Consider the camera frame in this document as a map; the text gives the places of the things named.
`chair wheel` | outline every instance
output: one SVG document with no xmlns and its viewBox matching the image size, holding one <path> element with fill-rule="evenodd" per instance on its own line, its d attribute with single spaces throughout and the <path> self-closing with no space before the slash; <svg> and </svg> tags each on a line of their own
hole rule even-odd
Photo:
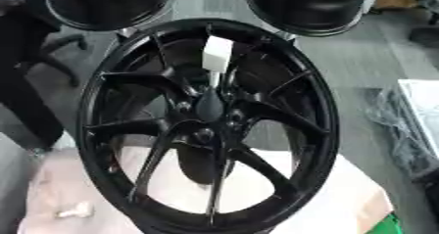
<svg viewBox="0 0 439 234">
<path fill-rule="evenodd" d="M 87 50 L 88 43 L 87 43 L 87 41 L 85 41 L 85 39 L 81 39 L 77 42 L 77 47 L 81 50 Z"/>
</svg>

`white object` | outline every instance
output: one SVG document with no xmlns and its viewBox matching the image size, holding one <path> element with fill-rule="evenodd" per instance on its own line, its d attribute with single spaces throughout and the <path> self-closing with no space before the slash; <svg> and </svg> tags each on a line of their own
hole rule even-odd
<svg viewBox="0 0 439 234">
<path fill-rule="evenodd" d="M 55 150 L 71 149 L 75 147 L 76 143 L 74 142 L 73 137 L 66 130 L 63 131 L 61 137 L 52 146 Z"/>
<path fill-rule="evenodd" d="M 203 69 L 210 72 L 211 87 L 220 84 L 220 75 L 227 72 L 233 50 L 233 41 L 210 36 L 203 51 Z"/>
<path fill-rule="evenodd" d="M 73 209 L 68 211 L 58 212 L 57 216 L 59 218 L 65 217 L 88 217 L 93 214 L 93 206 L 89 202 L 81 202 L 77 204 Z"/>
<path fill-rule="evenodd" d="M 134 179 L 149 150 L 127 147 L 122 151 L 121 166 Z M 256 150 L 269 163 L 290 172 L 291 159 L 287 152 Z M 179 170 L 175 151 L 170 151 L 159 165 L 149 187 L 149 194 L 175 208 L 203 210 L 200 204 L 209 190 L 191 182 Z M 271 191 L 269 182 L 258 173 L 238 166 L 224 184 L 220 211 L 242 208 Z M 169 190 L 174 185 L 176 190 Z M 53 219 L 50 215 L 63 205 L 87 201 L 95 212 L 86 221 L 71 217 Z M 364 173 L 338 156 L 334 169 L 321 190 L 292 217 L 277 226 L 271 234 L 366 233 L 393 210 L 385 191 Z M 27 213 L 20 226 L 21 234 L 141 234 L 134 224 L 108 203 L 95 189 L 76 151 L 54 152 L 31 183 L 27 198 Z"/>
</svg>

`white foam block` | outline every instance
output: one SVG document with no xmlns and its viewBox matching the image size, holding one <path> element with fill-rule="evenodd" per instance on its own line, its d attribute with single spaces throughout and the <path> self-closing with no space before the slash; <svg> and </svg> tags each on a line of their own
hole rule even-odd
<svg viewBox="0 0 439 234">
<path fill-rule="evenodd" d="M 211 36 L 203 51 L 203 68 L 218 73 L 226 73 L 230 62 L 233 41 Z"/>
</svg>

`wheel rim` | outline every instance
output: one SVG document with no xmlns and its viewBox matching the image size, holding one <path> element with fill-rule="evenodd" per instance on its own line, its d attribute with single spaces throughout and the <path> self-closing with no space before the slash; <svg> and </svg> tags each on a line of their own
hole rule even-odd
<svg viewBox="0 0 439 234">
<path fill-rule="evenodd" d="M 219 118 L 205 121 L 200 119 L 196 110 L 206 85 L 204 77 L 195 78 L 203 75 L 203 71 L 199 70 L 201 67 L 193 65 L 185 69 L 172 63 L 167 48 L 186 39 L 203 45 L 209 35 L 231 39 L 235 45 L 243 47 L 234 52 L 219 90 L 223 112 Z M 155 57 L 146 54 L 151 52 L 158 54 Z M 254 83 L 255 79 L 248 77 L 254 74 L 247 74 L 243 63 L 256 52 L 273 57 L 281 63 L 281 67 L 276 78 L 261 77 L 266 78 L 267 85 L 252 87 L 245 84 L 245 80 L 247 78 L 251 80 L 247 83 Z M 151 61 L 158 61 L 163 70 L 141 71 L 142 66 Z M 102 115 L 105 99 L 109 92 L 119 88 L 118 85 L 127 83 L 154 87 L 160 90 L 154 91 L 155 94 L 166 94 L 168 110 L 165 116 L 107 121 Z M 292 99 L 301 97 L 312 108 L 312 118 L 295 111 L 303 103 L 293 103 Z M 291 177 L 284 177 L 242 143 L 255 123 L 263 119 L 279 121 L 305 136 L 301 159 Z M 142 231 L 256 233 L 273 228 L 316 193 L 334 163 L 338 131 L 338 116 L 329 89 L 303 54 L 280 37 L 260 28 L 210 19 L 165 23 L 145 30 L 115 50 L 94 73 L 84 90 L 78 113 L 77 136 L 81 158 L 99 191 Z M 197 137 L 200 132 L 203 137 L 207 132 L 208 143 Z M 141 172 L 135 185 L 123 173 L 109 146 L 112 137 L 129 133 L 157 136 L 143 166 L 144 172 Z M 214 172 L 206 213 L 179 211 L 140 193 L 164 154 L 175 145 L 209 151 Z M 274 186 L 274 194 L 245 210 L 219 213 L 221 184 L 230 172 L 228 166 L 236 162 L 266 177 Z"/>
</svg>

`wheel spoke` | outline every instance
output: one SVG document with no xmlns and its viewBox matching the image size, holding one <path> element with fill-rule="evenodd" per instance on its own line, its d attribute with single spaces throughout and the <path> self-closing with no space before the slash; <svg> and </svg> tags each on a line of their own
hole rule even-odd
<svg viewBox="0 0 439 234">
<path fill-rule="evenodd" d="M 264 177 L 266 177 L 274 186 L 275 194 L 288 191 L 294 193 L 294 188 L 291 181 L 285 177 L 279 170 L 267 163 L 263 158 L 257 155 L 245 144 L 239 144 L 230 152 L 230 157 L 238 162 L 241 162 L 250 168 L 254 169 Z"/>
<path fill-rule="evenodd" d="M 159 51 L 159 58 L 160 58 L 160 63 L 162 63 L 163 69 L 167 69 L 170 67 L 167 58 L 166 58 L 166 54 L 165 54 L 165 47 L 163 46 L 162 41 L 160 40 L 159 36 L 157 34 L 153 34 L 153 42 L 157 47 L 157 50 Z"/>
<path fill-rule="evenodd" d="M 272 105 L 262 102 L 242 100 L 238 103 L 238 109 L 243 110 L 243 113 L 249 117 L 252 124 L 254 124 L 255 121 L 267 119 L 302 130 L 309 137 L 324 136 L 328 133 L 326 129 L 321 128 L 293 111 L 285 113 Z"/>
<path fill-rule="evenodd" d="M 131 189 L 128 198 L 132 201 L 138 192 L 147 192 L 148 183 L 154 170 L 163 159 L 168 149 L 172 146 L 172 142 L 181 134 L 194 132 L 198 128 L 206 126 L 205 123 L 197 120 L 181 121 L 170 127 L 165 133 L 159 135 L 151 148 L 145 163 L 140 169 L 139 175 L 135 180 L 134 186 Z"/>
<path fill-rule="evenodd" d="M 223 88 L 229 88 L 234 83 L 239 64 L 244 61 L 252 52 L 255 52 L 257 49 L 261 48 L 265 43 L 266 41 L 264 39 L 261 39 L 255 44 L 249 46 L 243 53 L 239 54 L 236 58 L 231 60 L 228 71 L 224 77 Z"/>
<path fill-rule="evenodd" d="M 193 90 L 187 84 L 179 83 L 168 78 L 170 70 L 167 69 L 163 74 L 153 74 L 144 72 L 106 72 L 102 77 L 112 84 L 138 84 L 145 87 L 155 87 L 165 92 L 171 92 L 179 97 L 193 96 Z"/>
<path fill-rule="evenodd" d="M 310 70 L 304 70 L 296 75 L 294 75 L 290 80 L 285 82 L 284 84 L 276 87 L 271 92 L 269 92 L 270 97 L 277 97 L 287 91 L 291 86 L 295 85 L 298 80 L 311 75 L 313 72 Z"/>
<path fill-rule="evenodd" d="M 166 130 L 168 123 L 162 118 L 145 119 L 145 120 L 129 120 L 110 122 L 98 125 L 87 126 L 87 130 L 102 138 L 112 138 L 115 135 L 123 134 L 145 134 L 150 136 L 158 136 Z"/>
<path fill-rule="evenodd" d="M 214 182 L 212 184 L 212 191 L 206 212 L 210 224 L 215 223 L 215 216 L 219 211 L 220 193 L 229 165 L 230 162 L 227 161 L 227 151 L 224 149 L 214 150 Z"/>
</svg>

